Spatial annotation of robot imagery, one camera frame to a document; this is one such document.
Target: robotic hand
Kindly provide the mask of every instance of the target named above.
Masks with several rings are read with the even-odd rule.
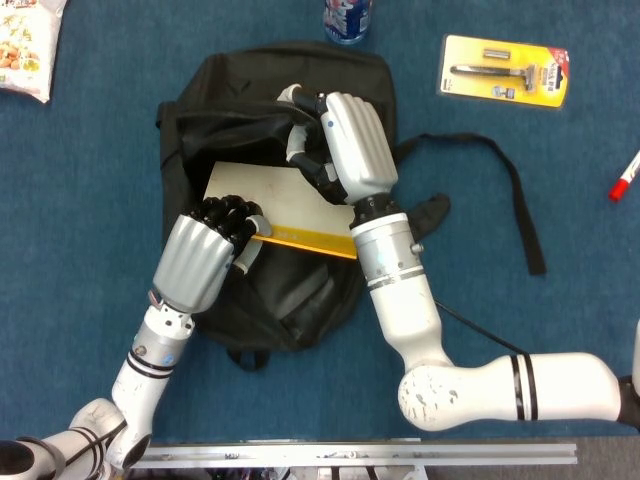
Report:
[[[146,450],[156,406],[194,330],[193,313],[216,300],[231,264],[246,271],[255,234],[271,235],[259,207],[240,197],[207,198],[176,221],[153,278],[144,321],[112,389],[44,440],[0,442],[0,479],[108,477]]]
[[[456,367],[442,348],[422,247],[389,195],[398,176],[375,110],[349,94],[315,95],[300,85],[279,100],[320,117],[332,162],[319,168],[305,158],[298,126],[287,160],[311,174],[320,191],[330,185],[354,206],[351,234],[367,286],[384,337],[404,360],[398,401],[409,422],[428,431],[480,419],[589,418],[640,427],[640,324],[633,376],[620,380],[587,353],[504,356],[480,368]]]

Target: snack bag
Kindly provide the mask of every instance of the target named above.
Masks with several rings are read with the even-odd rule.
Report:
[[[0,88],[49,101],[67,0],[0,0]]]

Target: robot finger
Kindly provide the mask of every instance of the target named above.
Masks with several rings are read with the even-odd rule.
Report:
[[[206,215],[206,212],[211,208],[213,208],[214,205],[217,205],[219,202],[220,202],[220,199],[218,198],[207,197],[204,199],[204,201],[194,206],[187,215],[193,218],[194,220],[201,222],[204,216]]]
[[[271,234],[271,226],[262,216],[260,207],[253,204],[249,209],[249,216],[247,216],[243,223],[228,237],[228,240],[233,244],[234,252],[237,255],[242,253],[244,248],[256,233],[269,236]]]
[[[209,208],[204,212],[202,222],[212,230],[218,230],[218,225],[229,215],[229,212],[243,204],[244,200],[237,195],[213,199],[213,201],[209,202]]]
[[[224,238],[230,238],[245,224],[247,217],[258,213],[259,207],[253,202],[243,203],[223,218],[218,224],[217,231]]]

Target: red marker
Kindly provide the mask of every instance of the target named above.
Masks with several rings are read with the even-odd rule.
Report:
[[[636,156],[633,157],[631,163],[624,171],[624,173],[620,176],[618,183],[611,189],[609,192],[609,198],[611,201],[618,203],[620,199],[624,196],[624,193],[629,188],[631,181],[634,179],[636,174],[640,171],[640,152],[636,153]]]

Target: black cable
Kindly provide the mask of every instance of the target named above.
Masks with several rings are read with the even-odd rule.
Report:
[[[102,443],[103,441],[105,441],[111,435],[117,435],[126,426],[127,426],[127,422],[122,422],[120,425],[118,425],[116,428],[111,430],[109,433],[105,433],[102,437],[100,437],[97,440],[94,440],[93,442],[87,444],[85,447],[83,447],[81,450],[79,450],[78,453],[76,453],[73,457],[71,457],[69,460],[67,460],[65,466],[68,467],[69,465],[71,465],[73,462],[75,462],[77,459],[79,459],[82,455],[87,453],[90,449],[92,449],[93,447],[95,447],[99,443]]]
[[[467,320],[460,313],[456,312],[453,308],[447,307],[445,304],[440,302],[440,300],[438,300],[437,298],[434,298],[434,301],[436,302],[436,305],[439,308],[441,308],[442,310],[447,312],[453,318],[455,318],[459,322],[463,323],[464,325],[466,325],[470,329],[476,331],[480,335],[483,335],[483,336],[487,337],[489,340],[493,340],[497,344],[502,345],[503,347],[511,350],[514,353],[517,353],[519,355],[527,355],[526,351],[522,350],[521,348],[516,347],[515,345],[507,342],[506,340],[503,340],[502,338],[498,337],[497,335],[494,335],[490,331],[485,330],[480,325],[477,325],[477,324],[473,323],[471,320]]]

